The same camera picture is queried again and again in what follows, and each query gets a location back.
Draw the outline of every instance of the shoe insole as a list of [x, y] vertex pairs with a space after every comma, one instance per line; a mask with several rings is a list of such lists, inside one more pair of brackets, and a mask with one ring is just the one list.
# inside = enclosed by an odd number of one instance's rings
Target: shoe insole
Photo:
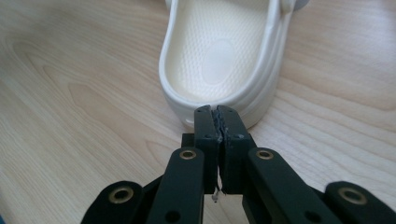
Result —
[[240, 90], [260, 53], [265, 0], [180, 0], [165, 60], [167, 79], [191, 102]]

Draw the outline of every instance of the wood grain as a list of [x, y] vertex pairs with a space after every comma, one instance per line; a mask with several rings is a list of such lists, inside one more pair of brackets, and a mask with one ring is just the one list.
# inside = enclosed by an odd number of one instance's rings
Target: wood grain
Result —
[[[79, 223], [107, 185], [161, 175], [186, 132], [163, 98], [163, 0], [0, 1], [0, 214]], [[317, 189], [396, 209], [396, 3], [312, 0], [293, 15], [276, 98], [250, 129]], [[205, 198], [205, 223], [248, 223]]]

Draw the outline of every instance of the white clog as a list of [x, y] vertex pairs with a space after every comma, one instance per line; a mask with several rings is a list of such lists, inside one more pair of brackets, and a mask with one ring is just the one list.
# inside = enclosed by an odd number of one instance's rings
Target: white clog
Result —
[[166, 0], [159, 75], [168, 104], [193, 127], [202, 105], [235, 109], [247, 128], [275, 95], [294, 0]]

